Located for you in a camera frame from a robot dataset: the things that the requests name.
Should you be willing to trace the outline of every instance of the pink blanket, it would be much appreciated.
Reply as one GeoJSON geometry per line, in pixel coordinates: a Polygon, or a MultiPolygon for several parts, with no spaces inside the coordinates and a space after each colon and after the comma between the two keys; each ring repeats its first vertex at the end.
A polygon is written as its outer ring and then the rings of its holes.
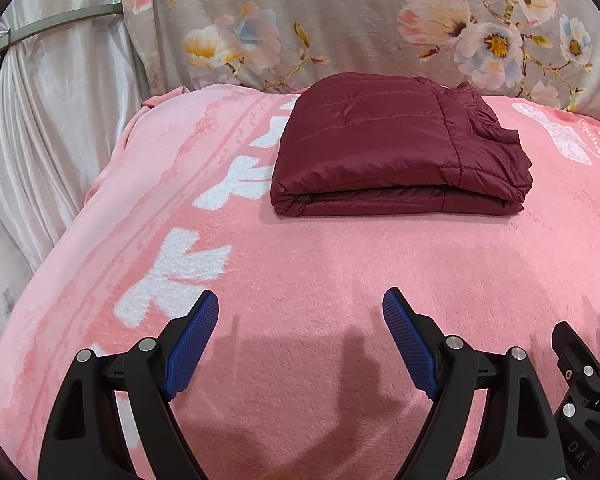
{"type": "Polygon", "coordinates": [[[600,359],[600,123],[486,99],[533,161],[525,210],[511,218],[280,219],[268,193],[295,97],[178,90],[130,122],[0,342],[0,442],[28,478],[74,354],[126,351],[204,288],[220,319],[172,405],[211,480],[276,468],[285,479],[394,478],[430,403],[382,320],[392,285],[474,348],[526,348],[553,407],[565,392],[554,324],[568,320],[600,359]]]}

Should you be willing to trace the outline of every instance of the floral curtain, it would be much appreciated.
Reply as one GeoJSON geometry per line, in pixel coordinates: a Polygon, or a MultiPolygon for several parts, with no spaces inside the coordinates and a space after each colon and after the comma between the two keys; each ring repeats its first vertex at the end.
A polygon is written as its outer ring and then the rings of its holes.
{"type": "Polygon", "coordinates": [[[155,93],[289,92],[336,72],[470,81],[600,120],[591,0],[123,0],[155,93]]]}

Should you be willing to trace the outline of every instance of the silver screw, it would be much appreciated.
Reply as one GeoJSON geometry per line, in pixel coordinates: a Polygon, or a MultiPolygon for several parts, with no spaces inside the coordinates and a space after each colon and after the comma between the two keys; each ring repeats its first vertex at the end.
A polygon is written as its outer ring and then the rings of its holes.
{"type": "Polygon", "coordinates": [[[567,402],[562,408],[562,413],[565,417],[571,418],[573,415],[576,414],[576,407],[570,402],[567,402]]]}
{"type": "Polygon", "coordinates": [[[79,363],[85,363],[87,362],[89,359],[91,358],[91,350],[80,350],[76,355],[75,355],[75,360],[78,361],[79,363]]]}
{"type": "Polygon", "coordinates": [[[155,339],[152,337],[142,339],[142,341],[138,343],[138,348],[143,352],[149,352],[153,350],[155,348],[155,339]]]}
{"type": "Polygon", "coordinates": [[[519,346],[514,346],[511,349],[511,355],[518,361],[523,361],[526,358],[526,352],[519,346]]]}
{"type": "Polygon", "coordinates": [[[464,341],[458,336],[452,335],[446,338],[446,345],[453,350],[459,350],[464,346],[464,341]]]}

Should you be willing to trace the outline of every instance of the blue gripper pad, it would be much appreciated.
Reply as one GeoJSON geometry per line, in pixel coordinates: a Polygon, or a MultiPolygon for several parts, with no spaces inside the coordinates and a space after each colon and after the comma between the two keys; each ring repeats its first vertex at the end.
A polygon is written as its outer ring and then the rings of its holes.
{"type": "Polygon", "coordinates": [[[218,322],[218,297],[209,292],[167,359],[162,392],[169,400],[185,390],[218,322]]]}
{"type": "Polygon", "coordinates": [[[382,298],[382,314],[414,386],[425,392],[429,399],[437,399],[441,388],[436,380],[435,358],[391,288],[382,298]]]}

